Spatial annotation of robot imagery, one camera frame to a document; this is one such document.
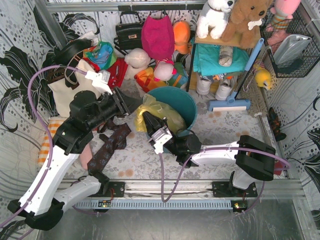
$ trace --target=blue brush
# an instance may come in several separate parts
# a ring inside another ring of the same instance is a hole
[[[243,111],[248,110],[250,108],[251,102],[249,99],[236,99],[237,95],[240,92],[241,87],[245,83],[247,79],[247,75],[252,68],[254,62],[256,61],[259,52],[261,50],[262,45],[264,44],[264,39],[260,38],[257,44],[255,45],[248,62],[245,65],[244,72],[242,74],[241,79],[238,81],[234,91],[230,96],[226,98],[225,101],[220,100],[211,100],[208,104],[208,110],[214,112],[222,112],[222,111]]]

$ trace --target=yellow toy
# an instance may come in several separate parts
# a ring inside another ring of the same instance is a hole
[[[254,73],[254,79],[260,88],[265,88],[267,90],[270,90],[271,88],[271,74],[270,72],[265,68],[264,63],[257,59],[253,65],[253,73]]]

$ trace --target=teal towel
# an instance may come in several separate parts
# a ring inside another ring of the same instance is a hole
[[[197,44],[195,49],[193,71],[202,76],[214,76],[233,72],[243,72],[249,60],[246,51],[233,48],[231,66],[221,66],[219,64],[220,46],[210,44]]]

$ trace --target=brown teddy bear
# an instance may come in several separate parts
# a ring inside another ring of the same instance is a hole
[[[273,0],[238,0],[221,36],[222,41],[228,42],[235,33],[240,33],[242,34],[240,47],[249,48],[272,2]]]

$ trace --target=black wire basket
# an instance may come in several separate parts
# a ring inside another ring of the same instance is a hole
[[[314,66],[320,60],[320,50],[317,46],[316,39],[306,28],[306,23],[298,12],[293,14],[293,19],[286,19],[277,24],[272,25],[272,17],[274,15],[268,11],[266,20],[263,26],[260,28],[261,36],[264,38],[265,45],[270,46],[267,51],[273,66],[273,70],[277,78],[304,78],[314,68]],[[282,41],[274,41],[270,45],[271,37],[283,34],[300,34],[311,38],[311,42],[303,50],[300,56],[296,59],[276,64],[274,59],[274,53],[277,51]]]

